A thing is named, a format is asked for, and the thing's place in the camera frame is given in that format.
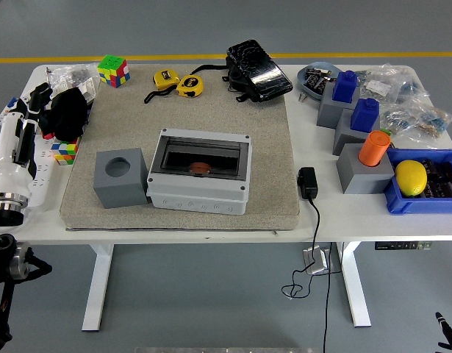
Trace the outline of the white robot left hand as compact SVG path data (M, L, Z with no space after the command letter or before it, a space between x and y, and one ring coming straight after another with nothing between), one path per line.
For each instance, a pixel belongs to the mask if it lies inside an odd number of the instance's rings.
M17 100L1 121L0 201L26 204L29 200L35 133L51 94L48 83L38 85L27 100Z

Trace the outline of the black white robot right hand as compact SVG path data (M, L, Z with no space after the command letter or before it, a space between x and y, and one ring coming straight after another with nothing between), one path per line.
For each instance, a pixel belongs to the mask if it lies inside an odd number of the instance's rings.
M440 312L436 312L435 317L437 318L438 324L441 327L443 335L446 337L448 341L447 343L439 342L438 346L440 348L452 351L452 328Z

